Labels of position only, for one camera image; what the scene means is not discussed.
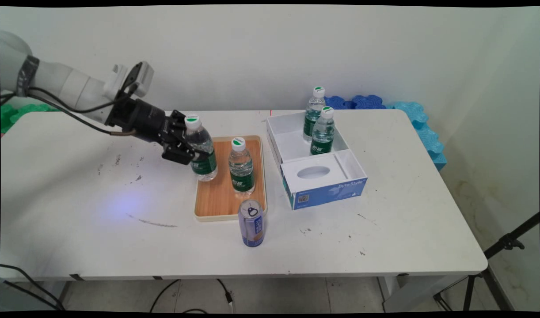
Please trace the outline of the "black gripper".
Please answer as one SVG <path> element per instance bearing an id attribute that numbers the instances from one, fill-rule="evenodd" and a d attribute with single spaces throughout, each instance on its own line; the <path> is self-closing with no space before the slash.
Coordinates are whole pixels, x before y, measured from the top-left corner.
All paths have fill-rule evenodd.
<path id="1" fill-rule="evenodd" d="M 168 161 L 189 165 L 196 153 L 187 143 L 185 115 L 173 110 L 170 115 L 141 99 L 117 101 L 106 119 L 106 125 L 118 126 L 123 132 L 134 131 L 134 137 L 147 142 L 162 144 L 162 158 Z"/>

